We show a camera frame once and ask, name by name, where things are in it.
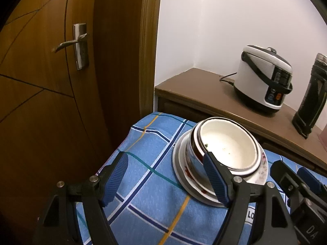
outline blue gripper pad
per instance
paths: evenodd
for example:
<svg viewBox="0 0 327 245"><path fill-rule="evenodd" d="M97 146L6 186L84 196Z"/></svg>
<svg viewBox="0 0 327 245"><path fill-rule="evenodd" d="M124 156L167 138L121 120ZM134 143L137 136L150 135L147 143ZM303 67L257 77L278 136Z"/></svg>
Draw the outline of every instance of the blue gripper pad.
<svg viewBox="0 0 327 245"><path fill-rule="evenodd" d="M321 183L316 179L316 177L310 173L306 168L299 168L297 171L298 176L303 179L303 181L310 187L310 190L318 195L321 193Z"/></svg>
<svg viewBox="0 0 327 245"><path fill-rule="evenodd" d="M230 203L227 185L218 172L215 164L207 154L204 154L203 156L203 167L209 178L211 186L215 191L218 201L227 206Z"/></svg>
<svg viewBox="0 0 327 245"><path fill-rule="evenodd" d="M106 207L115 198L117 190L127 170L127 166L128 156L126 153L123 153L123 156L120 158L116 166L113 167L113 171L111 172L111 175L109 176L107 182L104 185L104 194L101 200L103 207Z"/></svg>

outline rice cooker lid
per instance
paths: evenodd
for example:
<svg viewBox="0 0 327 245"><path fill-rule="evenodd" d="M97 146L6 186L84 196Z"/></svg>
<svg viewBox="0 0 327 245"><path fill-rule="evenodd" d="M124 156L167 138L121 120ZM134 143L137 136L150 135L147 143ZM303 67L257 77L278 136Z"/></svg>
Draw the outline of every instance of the rice cooker lid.
<svg viewBox="0 0 327 245"><path fill-rule="evenodd" d="M269 48L265 49L255 45L248 45L243 48L243 51L251 55L257 56L261 59L264 59L265 61L272 63L280 69L292 74L293 69L289 62L284 58L280 57L277 53L274 53L273 51L268 49Z"/></svg>

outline stacked bowl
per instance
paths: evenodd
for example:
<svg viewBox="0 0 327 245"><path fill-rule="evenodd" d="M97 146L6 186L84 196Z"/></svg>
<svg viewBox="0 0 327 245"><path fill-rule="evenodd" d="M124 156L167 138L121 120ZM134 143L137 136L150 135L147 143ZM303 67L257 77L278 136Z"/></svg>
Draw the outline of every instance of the stacked bowl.
<svg viewBox="0 0 327 245"><path fill-rule="evenodd" d="M203 167L203 156L212 152L235 176L247 180L261 163L260 145L240 124L221 117L200 121L189 135L185 158L190 173L204 188L210 182Z"/></svg>

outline door handle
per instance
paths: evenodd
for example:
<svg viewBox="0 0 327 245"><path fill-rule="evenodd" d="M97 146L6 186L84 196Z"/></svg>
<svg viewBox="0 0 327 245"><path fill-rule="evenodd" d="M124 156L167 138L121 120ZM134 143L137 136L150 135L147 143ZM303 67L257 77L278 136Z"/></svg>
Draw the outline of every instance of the door handle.
<svg viewBox="0 0 327 245"><path fill-rule="evenodd" d="M89 53L87 48L86 23L78 23L73 25L73 40L60 43L54 52L58 52L68 46L74 45L76 69L89 65Z"/></svg>

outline pink object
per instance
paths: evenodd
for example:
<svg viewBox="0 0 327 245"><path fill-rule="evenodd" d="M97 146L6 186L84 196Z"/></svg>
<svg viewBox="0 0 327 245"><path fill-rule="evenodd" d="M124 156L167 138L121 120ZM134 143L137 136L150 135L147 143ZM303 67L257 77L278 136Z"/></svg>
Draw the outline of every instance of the pink object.
<svg viewBox="0 0 327 245"><path fill-rule="evenodd" d="M327 125L323 129L320 135L318 135L320 143L323 145L324 149L327 152Z"/></svg>

